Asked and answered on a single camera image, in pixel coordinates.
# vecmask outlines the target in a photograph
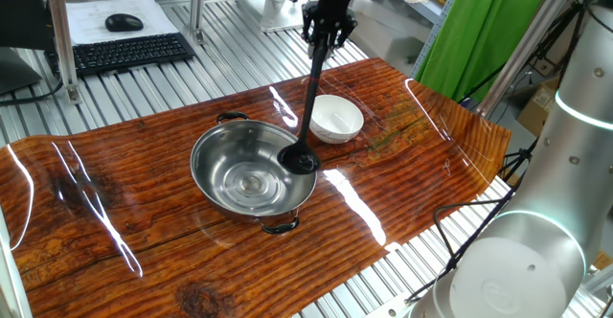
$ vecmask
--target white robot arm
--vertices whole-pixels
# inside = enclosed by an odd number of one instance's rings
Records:
[[[522,185],[411,318],[558,318],[613,206],[613,0],[596,0]]]

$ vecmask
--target stainless steel pot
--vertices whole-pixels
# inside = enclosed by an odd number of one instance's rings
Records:
[[[243,120],[222,123],[236,118]],[[193,180],[213,207],[238,221],[258,221],[270,234],[298,227],[297,208],[315,189],[317,174],[292,174],[277,162],[279,150],[296,136],[241,112],[222,113],[217,123],[196,142],[191,159]],[[289,215],[292,222],[276,227],[261,221]]]

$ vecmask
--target wooden table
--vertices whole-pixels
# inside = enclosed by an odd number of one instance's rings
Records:
[[[510,133],[380,59],[326,71],[321,94],[362,110],[324,163],[301,225],[278,236],[228,220],[194,184],[190,153],[240,110],[297,132],[294,79],[74,136],[0,149],[0,200],[35,316],[289,316],[481,193]]]

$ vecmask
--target computer monitor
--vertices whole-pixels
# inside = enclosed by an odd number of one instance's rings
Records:
[[[43,0],[0,0],[0,94],[41,80],[11,47],[55,49],[51,15]]]

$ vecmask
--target pot handle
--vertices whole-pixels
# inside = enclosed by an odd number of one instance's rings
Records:
[[[217,116],[217,123],[221,124],[221,122],[225,121],[225,120],[231,120],[231,119],[236,119],[236,118],[242,118],[245,120],[249,120],[249,116],[247,116],[246,114],[242,113],[242,112],[238,112],[238,111],[230,111],[230,112],[224,112],[220,115]]]
[[[293,230],[294,228],[298,227],[298,224],[300,223],[300,221],[298,220],[298,216],[296,214],[293,214],[293,215],[294,215],[293,221],[289,223],[280,224],[279,226],[275,226],[275,227],[268,227],[265,224],[263,224],[263,222],[260,221],[261,229],[268,234],[287,233]]]

